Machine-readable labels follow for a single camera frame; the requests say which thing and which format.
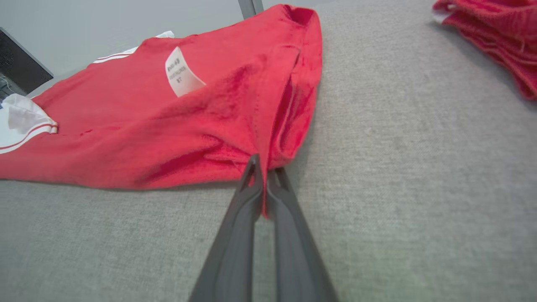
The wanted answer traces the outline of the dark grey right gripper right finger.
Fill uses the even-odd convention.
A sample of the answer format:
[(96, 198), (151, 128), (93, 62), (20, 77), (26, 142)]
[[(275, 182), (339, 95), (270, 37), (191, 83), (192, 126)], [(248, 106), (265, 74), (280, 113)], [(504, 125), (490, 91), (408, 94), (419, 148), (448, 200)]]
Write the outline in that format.
[(279, 302), (337, 302), (338, 297), (284, 167), (267, 174), (266, 209), (275, 225)]

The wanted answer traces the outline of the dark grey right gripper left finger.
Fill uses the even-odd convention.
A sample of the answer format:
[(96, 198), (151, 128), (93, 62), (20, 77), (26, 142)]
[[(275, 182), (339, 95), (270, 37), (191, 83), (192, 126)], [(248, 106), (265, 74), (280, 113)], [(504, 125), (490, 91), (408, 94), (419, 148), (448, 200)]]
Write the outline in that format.
[(255, 223), (263, 200), (259, 155), (250, 157), (210, 248), (190, 302), (250, 302)]

